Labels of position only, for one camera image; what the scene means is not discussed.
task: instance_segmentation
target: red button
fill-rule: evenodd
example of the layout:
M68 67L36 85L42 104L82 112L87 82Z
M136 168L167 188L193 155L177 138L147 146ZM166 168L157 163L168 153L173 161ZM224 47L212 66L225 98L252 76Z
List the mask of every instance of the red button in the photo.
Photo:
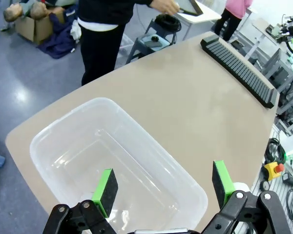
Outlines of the red button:
M282 172L283 170L284 170L284 166L282 163L280 163L278 166L274 168L274 172L276 173Z

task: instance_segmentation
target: black pants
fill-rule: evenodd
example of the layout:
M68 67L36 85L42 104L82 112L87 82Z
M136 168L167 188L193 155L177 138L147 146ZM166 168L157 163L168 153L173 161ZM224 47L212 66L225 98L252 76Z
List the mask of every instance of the black pants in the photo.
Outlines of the black pants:
M81 52L85 73L82 85L114 70L125 25L106 32L94 32L81 26Z
M219 35L221 29L224 26L224 23L229 20L228 25L225 29L223 39L225 41L230 40L231 36L233 35L234 31L238 28L239 23L241 22L241 19L234 16L230 11L227 9L224 10L223 14L221 15L221 19L219 19L216 22L215 25L215 34Z

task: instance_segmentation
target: plastic bin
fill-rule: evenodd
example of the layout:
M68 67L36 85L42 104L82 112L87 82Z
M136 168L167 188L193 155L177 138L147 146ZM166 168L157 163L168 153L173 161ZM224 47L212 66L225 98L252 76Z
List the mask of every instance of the plastic bin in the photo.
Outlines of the plastic bin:
M136 229L197 226L208 199L197 182L112 100L95 98L34 137L31 158L60 203L91 199L104 169L118 193L109 223L118 234Z

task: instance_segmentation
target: dark blue cloth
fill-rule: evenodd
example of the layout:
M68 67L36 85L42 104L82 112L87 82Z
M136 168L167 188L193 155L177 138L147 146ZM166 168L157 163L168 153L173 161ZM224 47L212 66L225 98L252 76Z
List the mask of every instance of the dark blue cloth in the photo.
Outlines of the dark blue cloth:
M64 11L65 22L73 23L74 20L77 20L77 18L78 18L77 10L78 10L77 4L74 4L74 5L70 6L69 8L67 8Z
M38 48L54 59L62 58L76 47L73 37L70 35L72 22L60 23L57 16L53 13L49 15L53 23L53 34Z

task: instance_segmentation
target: person in pink jacket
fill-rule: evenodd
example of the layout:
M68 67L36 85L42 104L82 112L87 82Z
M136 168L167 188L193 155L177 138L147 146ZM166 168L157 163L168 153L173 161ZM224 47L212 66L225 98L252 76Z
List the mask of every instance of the person in pink jacket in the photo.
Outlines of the person in pink jacket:
M252 4L252 2L253 0L227 0L226 8L221 15L221 19L216 22L215 34L219 35L224 23L229 20L223 34L223 39L225 41L230 40L245 15L246 9Z

